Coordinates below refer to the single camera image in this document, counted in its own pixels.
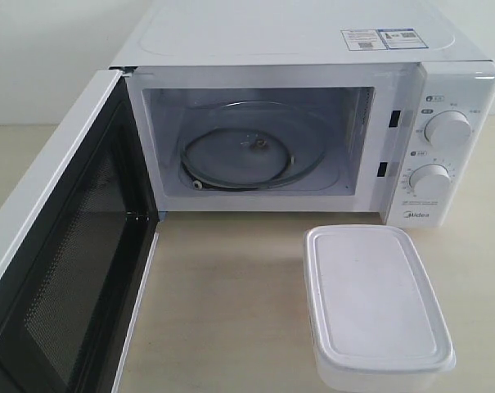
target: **container lid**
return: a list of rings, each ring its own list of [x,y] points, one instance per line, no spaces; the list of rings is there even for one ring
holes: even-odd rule
[[[309,231],[305,241],[315,345],[332,367],[367,373],[454,367],[438,301],[404,231],[336,225]]]

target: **qr code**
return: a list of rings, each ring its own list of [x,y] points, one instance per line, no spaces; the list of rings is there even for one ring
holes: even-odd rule
[[[372,49],[372,43],[358,43],[361,49]]]

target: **open microwave door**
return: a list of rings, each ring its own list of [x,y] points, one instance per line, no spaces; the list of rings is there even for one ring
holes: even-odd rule
[[[98,72],[0,209],[0,393],[117,388],[158,212],[122,72]]]

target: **white wall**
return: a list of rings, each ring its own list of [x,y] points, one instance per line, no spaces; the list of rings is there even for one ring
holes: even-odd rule
[[[495,59],[495,0],[430,1]],[[0,124],[59,123],[150,2],[0,0]]]

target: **microwave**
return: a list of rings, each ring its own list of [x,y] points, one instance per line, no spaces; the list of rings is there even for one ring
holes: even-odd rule
[[[417,0],[160,0],[0,209],[0,393],[117,391],[169,211],[440,225],[495,65]]]

